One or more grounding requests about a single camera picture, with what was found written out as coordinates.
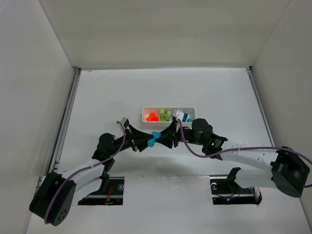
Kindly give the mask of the green lego block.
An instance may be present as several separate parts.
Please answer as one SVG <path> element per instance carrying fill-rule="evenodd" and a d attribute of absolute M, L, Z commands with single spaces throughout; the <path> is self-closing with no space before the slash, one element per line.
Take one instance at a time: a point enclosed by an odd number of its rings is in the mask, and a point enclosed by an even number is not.
<path fill-rule="evenodd" d="M 159 121 L 167 121 L 166 120 L 166 112 L 164 109 L 159 110 Z"/>
<path fill-rule="evenodd" d="M 173 110 L 167 110 L 164 117 L 166 121 L 171 121 L 172 120 L 172 111 Z"/>

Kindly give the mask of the orange round lego piece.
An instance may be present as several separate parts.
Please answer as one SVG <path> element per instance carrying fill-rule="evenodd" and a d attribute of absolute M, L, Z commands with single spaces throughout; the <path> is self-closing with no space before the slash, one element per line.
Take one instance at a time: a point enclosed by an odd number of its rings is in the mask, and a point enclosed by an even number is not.
<path fill-rule="evenodd" d="M 150 113 L 148 115 L 148 117 L 146 117 L 146 121 L 148 122 L 155 122 L 155 121 L 159 121 L 159 117 L 156 113 Z"/>

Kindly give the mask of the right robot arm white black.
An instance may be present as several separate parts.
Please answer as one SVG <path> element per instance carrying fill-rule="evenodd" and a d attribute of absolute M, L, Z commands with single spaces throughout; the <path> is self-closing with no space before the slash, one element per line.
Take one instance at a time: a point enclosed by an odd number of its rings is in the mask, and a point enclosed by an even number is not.
<path fill-rule="evenodd" d="M 156 139 L 168 148 L 177 147 L 180 142 L 196 157 L 232 161 L 248 165 L 252 170 L 232 168 L 227 181 L 242 189 L 264 187 L 278 189 L 295 198 L 302 196 L 307 188 L 310 168 L 309 159 L 289 147 L 243 147 L 236 144 L 229 149 L 222 145 L 227 138 L 213 133 L 213 127 L 203 118 L 195 119 L 191 127 L 184 127 L 179 119 L 163 130 Z"/>

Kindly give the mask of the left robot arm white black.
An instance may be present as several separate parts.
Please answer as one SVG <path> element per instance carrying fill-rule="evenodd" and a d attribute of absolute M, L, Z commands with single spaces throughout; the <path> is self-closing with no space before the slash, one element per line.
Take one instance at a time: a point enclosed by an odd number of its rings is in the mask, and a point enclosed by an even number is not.
<path fill-rule="evenodd" d="M 71 171 L 47 174 L 29 205 L 29 211 L 42 218 L 45 224 L 58 226 L 69 214 L 74 196 L 80 189 L 85 189 L 88 184 L 100 185 L 108 177 L 119 152 L 128 148 L 143 151 L 154 137 L 132 125 L 125 126 L 121 122 L 118 125 L 122 137 L 115 139 L 110 133 L 102 134 L 89 161 Z"/>

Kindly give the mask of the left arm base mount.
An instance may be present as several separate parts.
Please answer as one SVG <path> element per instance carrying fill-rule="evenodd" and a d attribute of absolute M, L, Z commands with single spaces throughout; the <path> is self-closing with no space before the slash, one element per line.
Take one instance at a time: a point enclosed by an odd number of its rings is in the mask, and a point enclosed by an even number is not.
<path fill-rule="evenodd" d="M 79 206 L 121 206 L 123 205 L 123 194 L 125 177 L 109 176 L 105 174 L 100 177 L 101 184 L 97 190 L 93 190 L 78 201 Z"/>

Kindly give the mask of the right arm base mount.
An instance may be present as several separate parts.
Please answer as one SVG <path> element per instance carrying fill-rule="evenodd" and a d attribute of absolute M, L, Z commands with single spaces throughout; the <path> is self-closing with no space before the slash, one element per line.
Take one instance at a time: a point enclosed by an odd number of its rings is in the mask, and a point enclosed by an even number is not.
<path fill-rule="evenodd" d="M 239 167 L 232 168 L 228 175 L 210 177 L 214 205 L 259 205 L 262 194 L 258 187 L 240 187 L 234 180 Z"/>

